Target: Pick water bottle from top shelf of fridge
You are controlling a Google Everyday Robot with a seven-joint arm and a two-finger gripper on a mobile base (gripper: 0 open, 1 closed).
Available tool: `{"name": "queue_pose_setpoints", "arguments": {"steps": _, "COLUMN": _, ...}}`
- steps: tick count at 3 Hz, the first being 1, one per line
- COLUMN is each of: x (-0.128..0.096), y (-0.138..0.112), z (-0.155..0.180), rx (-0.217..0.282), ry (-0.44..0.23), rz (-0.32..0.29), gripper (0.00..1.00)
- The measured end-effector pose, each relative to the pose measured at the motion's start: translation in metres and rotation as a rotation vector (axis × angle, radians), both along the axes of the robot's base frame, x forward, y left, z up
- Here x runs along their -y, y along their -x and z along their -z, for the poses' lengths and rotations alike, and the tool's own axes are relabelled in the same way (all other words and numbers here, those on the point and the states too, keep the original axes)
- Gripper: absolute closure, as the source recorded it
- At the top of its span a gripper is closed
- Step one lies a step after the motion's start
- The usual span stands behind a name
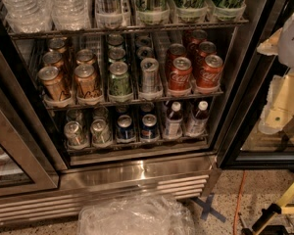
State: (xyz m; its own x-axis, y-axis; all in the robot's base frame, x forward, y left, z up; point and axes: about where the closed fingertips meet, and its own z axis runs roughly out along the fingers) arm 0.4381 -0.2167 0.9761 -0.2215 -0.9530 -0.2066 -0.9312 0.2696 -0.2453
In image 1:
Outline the white padded gripper finger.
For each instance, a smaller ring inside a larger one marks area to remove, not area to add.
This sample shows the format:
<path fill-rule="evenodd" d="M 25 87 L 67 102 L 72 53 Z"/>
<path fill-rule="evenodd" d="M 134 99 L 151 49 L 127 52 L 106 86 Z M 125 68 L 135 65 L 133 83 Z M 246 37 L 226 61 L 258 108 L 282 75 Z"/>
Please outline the white padded gripper finger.
<path fill-rule="evenodd" d="M 269 91 L 267 95 L 267 103 L 264 105 L 261 116 L 260 116 L 260 121 L 258 123 L 258 130 L 266 135 L 273 135 L 277 132 L 279 132 L 278 128 L 272 128 L 268 126 L 265 123 L 265 118 L 268 116 L 269 111 L 270 111 L 270 106 L 272 104 L 274 95 L 276 94 L 276 90 L 279 87 L 281 80 L 281 76 L 279 75 L 274 75 L 272 78 L 272 81 L 269 84 Z"/>
<path fill-rule="evenodd" d="M 257 47 L 257 52 L 266 56 L 277 56 L 278 55 L 277 44 L 278 44 L 278 40 L 279 40 L 281 32 L 282 32 L 282 29 L 280 28 L 267 40 L 261 43 Z"/>

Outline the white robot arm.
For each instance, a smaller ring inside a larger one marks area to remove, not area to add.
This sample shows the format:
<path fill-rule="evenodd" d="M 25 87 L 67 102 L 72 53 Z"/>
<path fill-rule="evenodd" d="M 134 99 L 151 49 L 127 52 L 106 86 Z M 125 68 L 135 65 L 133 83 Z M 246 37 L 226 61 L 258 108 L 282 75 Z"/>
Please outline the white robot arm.
<path fill-rule="evenodd" d="M 261 113 L 258 129 L 264 134 L 281 131 L 294 117 L 294 13 L 283 27 L 257 47 L 257 52 L 276 56 L 289 71 L 275 75 L 269 85 L 267 104 Z"/>

